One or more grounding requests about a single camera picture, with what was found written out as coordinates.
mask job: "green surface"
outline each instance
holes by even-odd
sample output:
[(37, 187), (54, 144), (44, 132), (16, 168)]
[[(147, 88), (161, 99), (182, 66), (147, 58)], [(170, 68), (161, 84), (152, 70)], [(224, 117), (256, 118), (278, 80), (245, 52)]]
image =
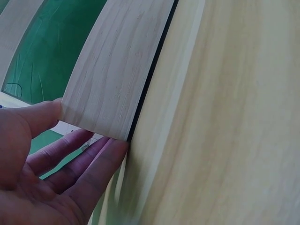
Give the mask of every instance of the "green surface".
[(24, 36), (4, 91), (28, 103), (63, 96), (105, 0), (46, 0)]
[(0, 14), (4, 10), (5, 6), (7, 5), (9, 0), (0, 0)]

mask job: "black gap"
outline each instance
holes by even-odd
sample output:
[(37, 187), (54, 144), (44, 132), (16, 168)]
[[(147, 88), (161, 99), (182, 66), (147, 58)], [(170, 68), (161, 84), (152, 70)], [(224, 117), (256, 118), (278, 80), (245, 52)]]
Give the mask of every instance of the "black gap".
[(144, 88), (142, 90), (140, 101), (139, 101), (139, 104), (137, 105), (135, 116), (133, 118), (132, 125), (131, 125), (131, 128), (130, 128), (129, 134), (128, 134), (128, 138), (127, 138), (128, 142), (131, 142), (133, 134), (135, 132), (135, 127), (136, 127), (137, 121), (139, 119), (139, 116), (140, 116), (140, 113), (141, 113), (141, 110), (142, 110), (142, 106), (143, 106), (143, 103), (145, 101), (146, 94), (147, 94), (147, 91), (148, 91), (148, 88), (149, 88), (149, 85), (150, 85), (150, 82), (151, 82), (151, 79), (152, 79), (152, 76), (153, 76), (156, 64), (158, 62), (158, 58), (159, 58), (160, 52), (161, 52), (161, 50), (163, 48), (163, 45), (164, 45), (164, 42), (165, 42), (165, 37), (166, 37), (166, 35), (168, 33), (171, 21), (173, 19), (173, 16), (174, 16), (175, 9), (177, 7), (178, 1), (179, 0), (174, 0), (173, 6), (172, 6), (170, 14), (169, 14), (169, 17), (168, 17), (168, 19), (166, 21), (166, 24), (165, 24), (164, 31), (163, 31), (161, 39), (160, 39), (160, 41), (158, 43), (158, 47), (157, 47), (157, 50), (155, 52), (154, 59), (153, 59), (152, 65), (150, 67), (150, 70), (149, 70), (149, 73), (148, 73), (148, 76), (147, 76)]

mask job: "curved wood panel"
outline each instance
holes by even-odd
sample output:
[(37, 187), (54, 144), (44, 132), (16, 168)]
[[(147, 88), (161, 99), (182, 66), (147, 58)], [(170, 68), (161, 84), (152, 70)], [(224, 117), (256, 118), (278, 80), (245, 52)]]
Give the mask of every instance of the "curved wood panel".
[(79, 55), (62, 120), (126, 140), (174, 0), (108, 0)]
[(300, 223), (299, 1), (207, 0), (199, 26), (201, 2), (179, 1), (100, 224)]
[(14, 54), (44, 0), (10, 0), (0, 14), (0, 89)]

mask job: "finger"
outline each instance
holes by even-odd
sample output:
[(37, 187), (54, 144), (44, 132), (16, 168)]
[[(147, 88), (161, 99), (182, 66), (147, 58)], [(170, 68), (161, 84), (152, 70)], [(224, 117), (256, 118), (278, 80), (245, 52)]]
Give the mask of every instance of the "finger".
[(85, 221), (91, 216), (111, 177), (121, 165), (127, 150), (127, 142), (113, 141), (106, 149), (99, 152), (97, 159), (78, 181), (64, 192), (76, 203), (82, 213), (78, 216), (83, 217)]
[(19, 121), (28, 129), (31, 138), (56, 126), (61, 112), (61, 101), (45, 101), (24, 108), (6, 109), (17, 115)]
[(45, 179), (48, 186), (57, 194), (63, 193), (74, 185), (88, 168), (96, 155), (109, 144), (110, 139), (103, 137), (89, 146), (83, 153)]
[(79, 149), (93, 136), (92, 132), (79, 129), (27, 157), (26, 163), (36, 176), (53, 169), (67, 155)]

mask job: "hand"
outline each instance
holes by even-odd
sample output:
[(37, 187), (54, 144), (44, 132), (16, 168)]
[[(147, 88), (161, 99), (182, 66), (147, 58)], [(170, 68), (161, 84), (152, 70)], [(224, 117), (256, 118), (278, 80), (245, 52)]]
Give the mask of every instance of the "hand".
[(93, 134), (74, 131), (28, 156), (32, 138), (54, 127), (60, 101), (0, 109), (0, 224), (87, 224), (128, 144), (104, 137), (48, 178), (39, 176)]

